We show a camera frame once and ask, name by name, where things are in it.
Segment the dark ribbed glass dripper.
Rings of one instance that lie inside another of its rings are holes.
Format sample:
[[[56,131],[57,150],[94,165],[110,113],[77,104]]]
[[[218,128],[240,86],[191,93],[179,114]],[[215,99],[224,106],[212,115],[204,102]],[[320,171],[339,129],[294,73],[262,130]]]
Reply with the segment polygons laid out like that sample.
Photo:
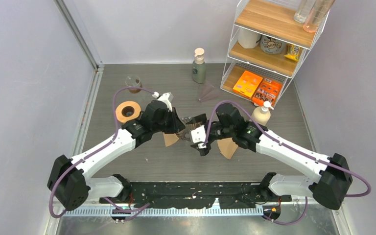
[[[177,137],[183,141],[191,141],[191,134],[190,132],[199,126],[202,125],[201,121],[197,121],[193,117],[183,117],[181,118],[181,122],[184,124],[185,128],[177,133]]]

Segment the large wooden ring holder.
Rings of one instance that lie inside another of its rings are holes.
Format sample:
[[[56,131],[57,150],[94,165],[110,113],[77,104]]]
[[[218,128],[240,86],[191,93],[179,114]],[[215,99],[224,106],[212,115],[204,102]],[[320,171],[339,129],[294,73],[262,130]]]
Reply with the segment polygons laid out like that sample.
[[[141,107],[137,102],[125,101],[119,104],[115,109],[116,119],[120,123],[137,119],[141,114]]]

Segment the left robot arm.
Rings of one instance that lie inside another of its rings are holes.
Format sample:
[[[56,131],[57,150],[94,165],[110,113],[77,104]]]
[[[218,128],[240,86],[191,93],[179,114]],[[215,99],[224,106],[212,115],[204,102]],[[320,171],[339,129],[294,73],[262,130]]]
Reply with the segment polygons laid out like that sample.
[[[115,158],[151,140],[155,133],[176,134],[184,129],[175,108],[169,109],[164,102],[153,100],[138,118],[125,122],[92,149],[72,158],[65,155],[56,158],[47,183],[50,197],[57,198],[67,211],[90,198],[113,197],[120,203],[126,202],[131,192],[119,178],[93,176]]]

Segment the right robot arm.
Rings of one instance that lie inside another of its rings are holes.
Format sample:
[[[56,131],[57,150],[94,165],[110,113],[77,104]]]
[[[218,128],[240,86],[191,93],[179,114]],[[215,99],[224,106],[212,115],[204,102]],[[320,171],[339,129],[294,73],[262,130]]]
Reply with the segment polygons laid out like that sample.
[[[320,205],[337,210],[353,182],[346,158],[319,154],[289,142],[267,127],[245,120],[230,103],[216,109],[218,121],[202,116],[205,123],[190,131],[192,147],[205,156],[215,140],[232,139],[239,147],[270,156],[302,173],[285,176],[270,172],[260,183],[260,195],[266,201],[277,196],[296,195],[313,198]]]

